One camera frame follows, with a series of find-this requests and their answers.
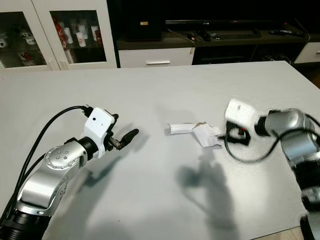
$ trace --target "drawer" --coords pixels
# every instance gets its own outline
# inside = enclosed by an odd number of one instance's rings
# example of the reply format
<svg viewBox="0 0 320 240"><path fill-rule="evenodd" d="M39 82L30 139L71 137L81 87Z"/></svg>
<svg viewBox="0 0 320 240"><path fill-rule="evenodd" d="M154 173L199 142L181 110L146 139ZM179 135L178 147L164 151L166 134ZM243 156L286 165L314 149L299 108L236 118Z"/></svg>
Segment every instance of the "drawer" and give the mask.
<svg viewBox="0 0 320 240"><path fill-rule="evenodd" d="M295 64L313 62L320 62L320 42L307 43L294 61Z"/></svg>
<svg viewBox="0 0 320 240"><path fill-rule="evenodd" d="M194 51L194 47L120 50L120 67L148 68L191 65Z"/></svg>

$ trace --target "table surface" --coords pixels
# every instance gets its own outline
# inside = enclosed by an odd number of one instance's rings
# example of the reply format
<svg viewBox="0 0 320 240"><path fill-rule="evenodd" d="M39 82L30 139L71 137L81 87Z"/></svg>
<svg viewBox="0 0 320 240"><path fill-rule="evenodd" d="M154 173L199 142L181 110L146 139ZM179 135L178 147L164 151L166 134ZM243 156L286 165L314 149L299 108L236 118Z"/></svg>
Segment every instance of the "table surface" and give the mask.
<svg viewBox="0 0 320 240"><path fill-rule="evenodd" d="M118 113L115 136L139 128L121 151L93 159L69 183L44 239L246 240L299 225L300 190L281 147L242 164L225 148L202 148L167 123L207 121L224 128L230 98L270 109L299 108L320 118L320 92L284 61L11 73L0 76L0 212L45 123L89 104ZM78 138L86 118L73 111L45 134L35 157ZM252 136L246 158L273 139Z"/></svg>

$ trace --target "crumpled paper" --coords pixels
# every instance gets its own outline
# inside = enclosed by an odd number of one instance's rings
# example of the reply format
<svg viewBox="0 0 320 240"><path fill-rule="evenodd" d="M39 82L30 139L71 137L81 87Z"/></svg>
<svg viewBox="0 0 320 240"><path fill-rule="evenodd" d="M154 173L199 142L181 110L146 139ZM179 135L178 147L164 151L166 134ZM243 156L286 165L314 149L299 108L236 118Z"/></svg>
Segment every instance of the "crumpled paper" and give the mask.
<svg viewBox="0 0 320 240"><path fill-rule="evenodd" d="M223 141L218 139L222 131L218 127L211 127L206 122L169 124L169 126L170 134L193 133L204 148L223 144Z"/></svg>

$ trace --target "white cup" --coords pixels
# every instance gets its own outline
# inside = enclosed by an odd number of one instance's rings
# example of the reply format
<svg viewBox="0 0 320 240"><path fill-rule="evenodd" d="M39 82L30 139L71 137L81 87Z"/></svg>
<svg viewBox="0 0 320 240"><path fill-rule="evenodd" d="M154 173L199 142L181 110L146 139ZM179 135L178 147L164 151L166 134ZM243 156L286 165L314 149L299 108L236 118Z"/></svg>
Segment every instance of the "white cup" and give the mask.
<svg viewBox="0 0 320 240"><path fill-rule="evenodd" d="M28 51L18 51L17 54L22 61L27 61L32 58Z"/></svg>
<svg viewBox="0 0 320 240"><path fill-rule="evenodd" d="M28 36L26 39L25 39L26 43L29 44L29 45L35 45L36 44L36 40L34 38L34 36Z"/></svg>
<svg viewBox="0 0 320 240"><path fill-rule="evenodd" d="M0 38L0 49L5 48L8 46L7 41L4 38Z"/></svg>
<svg viewBox="0 0 320 240"><path fill-rule="evenodd" d="M95 31L99 30L99 27L98 26L91 26L91 31L92 31L92 36L93 36L93 40L97 41L97 38L96 38L96 33Z"/></svg>
<svg viewBox="0 0 320 240"><path fill-rule="evenodd" d="M21 62L22 62L22 64L23 64L23 66L25 66L25 67L37 65L37 64L35 63L35 61L33 61L33 60L27 60L27 61L21 61Z"/></svg>
<svg viewBox="0 0 320 240"><path fill-rule="evenodd" d="M85 47L86 46L86 41L85 41L85 38L84 38L84 34L81 31L76 33L76 38L78 39L80 47Z"/></svg>
<svg viewBox="0 0 320 240"><path fill-rule="evenodd" d="M79 30L79 32L81 32L83 34L84 39L88 39L89 38L87 29L86 29L86 25L79 24L78 25L78 30Z"/></svg>
<svg viewBox="0 0 320 240"><path fill-rule="evenodd" d="M65 38L66 38L66 42L68 44L73 44L74 41L73 41L72 36L71 36L70 28L65 27L63 31L64 31L64 35L65 35Z"/></svg>
<svg viewBox="0 0 320 240"><path fill-rule="evenodd" d="M20 32L20 37L22 37L23 39L26 39L27 37L31 37L32 33L30 31L27 30L22 30Z"/></svg>
<svg viewBox="0 0 320 240"><path fill-rule="evenodd" d="M70 26L71 26L72 33L76 34L78 31L78 28L77 28L77 20L75 18L70 19Z"/></svg>

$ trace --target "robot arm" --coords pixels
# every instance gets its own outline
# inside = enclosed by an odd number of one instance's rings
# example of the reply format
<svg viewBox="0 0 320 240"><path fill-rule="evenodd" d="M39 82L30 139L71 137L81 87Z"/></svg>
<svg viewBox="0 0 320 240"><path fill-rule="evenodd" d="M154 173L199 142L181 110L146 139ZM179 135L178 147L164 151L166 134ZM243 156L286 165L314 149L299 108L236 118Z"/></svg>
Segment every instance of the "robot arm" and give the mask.
<svg viewBox="0 0 320 240"><path fill-rule="evenodd" d="M259 136L278 137L292 129L315 127L311 119L298 109L270 111L254 126ZM309 132L292 132L280 141L282 151L301 189L301 199L307 215L300 220L306 240L320 239L320 139Z"/></svg>
<svg viewBox="0 0 320 240"><path fill-rule="evenodd" d="M128 145L139 130L127 133L121 141L112 138L118 115L102 108L92 108L84 125L82 138L72 138L64 145L50 149L42 164L23 185L14 208L0 229L1 239L41 239L55 213L68 182L92 158L101 158L105 151Z"/></svg>
<svg viewBox="0 0 320 240"><path fill-rule="evenodd" d="M252 128L261 137L281 137L280 143L287 162L294 172L301 189L301 199L307 215L300 220L301 230L306 240L320 240L320 139L308 131L315 129L311 116L291 108L271 110L268 115L257 117L255 110L240 101L231 100L226 113L227 131L224 137L228 142L248 145ZM239 130L238 137L229 141L231 127Z"/></svg>

